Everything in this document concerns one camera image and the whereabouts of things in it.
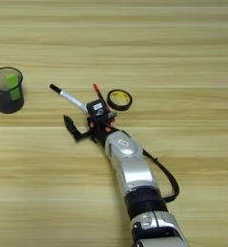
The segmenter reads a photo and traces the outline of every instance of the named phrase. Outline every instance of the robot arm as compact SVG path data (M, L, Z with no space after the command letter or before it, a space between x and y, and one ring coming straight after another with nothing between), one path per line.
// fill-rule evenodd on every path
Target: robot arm
M110 134L105 153L116 170L125 199L133 246L187 247L175 217L168 212L143 149L124 132Z
M156 178L144 159L143 149L126 133L111 126L117 114L109 110L99 89L100 99L85 105L53 84L50 88L90 115L87 119L90 129L85 133L80 133L68 116L64 116L65 125L76 141L91 137L105 148L128 209L133 247L188 247L165 203L172 201L172 197L161 197Z

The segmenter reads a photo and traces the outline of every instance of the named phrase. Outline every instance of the wood grain surface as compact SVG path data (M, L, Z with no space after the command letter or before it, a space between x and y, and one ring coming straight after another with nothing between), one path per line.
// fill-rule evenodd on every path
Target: wood grain surface
M130 246L111 165L64 127L85 115L48 89L88 102L94 82L133 95L116 125L179 180L169 209L190 246L228 246L228 1L0 0L3 66L25 105L0 114L0 247Z

